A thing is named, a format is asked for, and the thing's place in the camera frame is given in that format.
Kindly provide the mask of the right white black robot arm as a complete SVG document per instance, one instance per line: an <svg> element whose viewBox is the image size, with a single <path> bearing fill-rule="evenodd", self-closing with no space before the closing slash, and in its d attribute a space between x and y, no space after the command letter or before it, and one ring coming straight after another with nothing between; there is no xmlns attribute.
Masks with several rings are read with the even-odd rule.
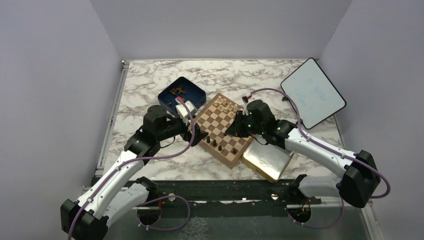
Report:
<svg viewBox="0 0 424 240"><path fill-rule="evenodd" d="M300 204L311 197L340 197L356 208L363 208L381 182L371 153L355 153L319 140L295 123L276 119L262 100L238 110L225 134L247 138L260 135L267 144L301 154L330 170L332 176L299 176L288 190L289 199Z"/></svg>

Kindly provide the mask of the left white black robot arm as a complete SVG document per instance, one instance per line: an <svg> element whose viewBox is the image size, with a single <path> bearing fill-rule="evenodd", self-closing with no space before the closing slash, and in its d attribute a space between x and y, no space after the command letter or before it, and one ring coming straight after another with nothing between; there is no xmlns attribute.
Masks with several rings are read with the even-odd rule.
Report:
<svg viewBox="0 0 424 240"><path fill-rule="evenodd" d="M178 153L161 156L171 159L196 146L208 134L195 122L197 108L179 101L177 116L168 114L162 105L152 105L143 117L142 126L130 137L112 167L84 194L60 207L62 230L69 240L102 240L111 225L137 205L152 205L157 200L156 184L146 177L122 188L150 160L157 160L161 141L181 136L188 145Z"/></svg>

